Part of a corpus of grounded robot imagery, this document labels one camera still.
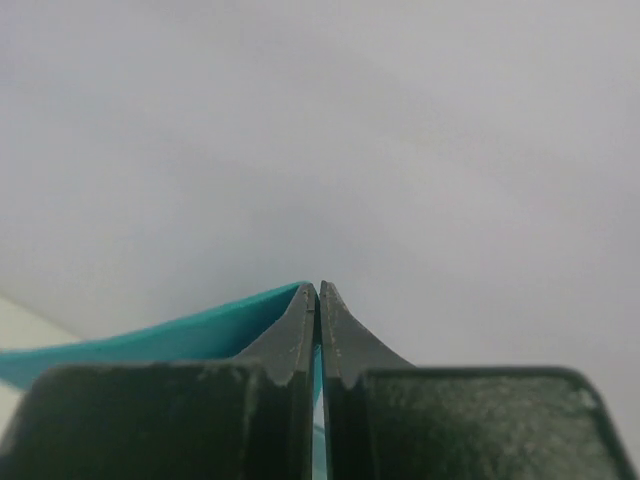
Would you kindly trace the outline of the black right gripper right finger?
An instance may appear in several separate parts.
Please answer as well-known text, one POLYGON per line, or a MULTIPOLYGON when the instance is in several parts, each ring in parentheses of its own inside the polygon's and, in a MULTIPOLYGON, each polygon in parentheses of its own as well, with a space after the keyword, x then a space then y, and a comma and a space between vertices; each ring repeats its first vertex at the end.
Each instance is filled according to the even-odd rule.
POLYGON ((586 377, 560 367, 418 367, 319 293, 331 479, 632 479, 586 377))

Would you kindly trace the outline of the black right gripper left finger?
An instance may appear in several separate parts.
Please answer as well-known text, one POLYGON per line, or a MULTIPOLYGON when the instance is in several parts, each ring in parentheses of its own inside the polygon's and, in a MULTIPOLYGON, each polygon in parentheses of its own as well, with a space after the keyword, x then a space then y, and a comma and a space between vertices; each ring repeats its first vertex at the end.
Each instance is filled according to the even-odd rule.
POLYGON ((224 360, 54 367, 8 428, 12 479, 308 479, 316 291, 224 360))

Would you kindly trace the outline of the teal t shirt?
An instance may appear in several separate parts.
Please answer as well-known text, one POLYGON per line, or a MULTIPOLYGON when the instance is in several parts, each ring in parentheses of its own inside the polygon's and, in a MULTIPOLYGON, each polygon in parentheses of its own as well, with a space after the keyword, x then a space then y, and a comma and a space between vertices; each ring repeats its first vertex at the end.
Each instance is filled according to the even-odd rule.
MULTIPOLYGON (((192 316, 104 340, 31 350, 1 356, 1 377, 27 391, 46 371, 67 364, 224 360, 239 353, 285 310, 285 293, 300 285, 279 287, 192 316)), ((8 475, 8 428, 1 439, 1 475, 8 475)))

